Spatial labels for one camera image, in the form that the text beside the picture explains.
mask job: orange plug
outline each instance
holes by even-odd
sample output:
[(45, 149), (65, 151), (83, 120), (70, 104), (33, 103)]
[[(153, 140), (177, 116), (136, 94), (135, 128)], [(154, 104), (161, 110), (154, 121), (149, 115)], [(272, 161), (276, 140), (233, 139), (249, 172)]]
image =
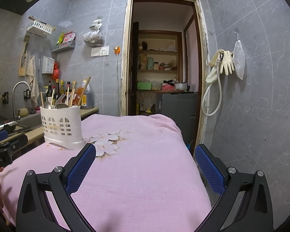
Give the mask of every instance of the orange plug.
[(119, 47), (119, 46), (116, 46), (116, 47), (114, 48), (114, 53), (115, 53), (115, 54), (119, 54), (119, 53), (120, 53), (120, 47)]

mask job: pot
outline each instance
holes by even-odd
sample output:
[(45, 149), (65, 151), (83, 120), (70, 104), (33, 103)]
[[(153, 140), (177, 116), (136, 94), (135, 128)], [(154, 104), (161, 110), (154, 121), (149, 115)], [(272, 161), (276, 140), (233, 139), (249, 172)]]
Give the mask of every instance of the pot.
[(175, 90), (190, 90), (187, 82), (174, 84)]

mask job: white hose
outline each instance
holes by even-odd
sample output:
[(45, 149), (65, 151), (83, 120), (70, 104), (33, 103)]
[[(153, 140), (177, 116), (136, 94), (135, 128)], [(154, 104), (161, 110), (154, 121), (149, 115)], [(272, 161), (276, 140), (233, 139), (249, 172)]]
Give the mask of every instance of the white hose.
[(212, 83), (208, 86), (208, 88), (206, 89), (205, 91), (205, 94), (203, 96), (203, 99), (202, 99), (202, 103), (201, 103), (201, 110), (202, 110), (202, 113), (209, 117), (209, 116), (213, 116), (219, 109), (220, 105), (221, 105), (221, 101), (222, 101), (222, 95), (221, 95), (221, 83), (220, 83), (220, 78), (219, 78), (219, 75), (220, 75), (220, 62), (221, 62), (221, 58), (217, 60), (217, 81), (218, 81), (218, 87), (219, 87), (219, 102), (218, 102), (218, 105), (217, 105), (217, 108), (215, 109), (215, 111), (213, 111), (212, 113), (206, 113), (206, 110), (204, 109), (204, 104), (205, 104), (205, 98), (206, 98), (206, 95), (208, 94), (211, 86), (212, 86)]

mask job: stainless steel faucet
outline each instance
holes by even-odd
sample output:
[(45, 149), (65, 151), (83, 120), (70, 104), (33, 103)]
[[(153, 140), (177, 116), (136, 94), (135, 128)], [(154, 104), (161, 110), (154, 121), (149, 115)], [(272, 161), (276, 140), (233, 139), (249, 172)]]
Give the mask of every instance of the stainless steel faucet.
[(20, 84), (25, 84), (28, 87), (29, 91), (31, 91), (30, 85), (26, 81), (20, 81), (14, 86), (13, 91), (12, 91), (12, 107), (13, 107), (13, 118), (14, 118), (14, 121), (19, 121), (20, 120), (20, 116), (17, 116), (17, 119), (16, 119), (16, 116), (15, 116), (15, 104), (14, 104), (14, 101), (15, 101), (15, 97), (14, 97), (15, 89)]

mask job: tissue box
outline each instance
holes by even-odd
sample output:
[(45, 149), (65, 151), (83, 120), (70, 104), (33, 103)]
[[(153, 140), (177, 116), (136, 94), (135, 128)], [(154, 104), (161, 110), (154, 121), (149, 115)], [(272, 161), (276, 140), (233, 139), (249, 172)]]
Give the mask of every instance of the tissue box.
[(44, 56), (42, 64), (42, 74), (53, 74), (55, 59)]

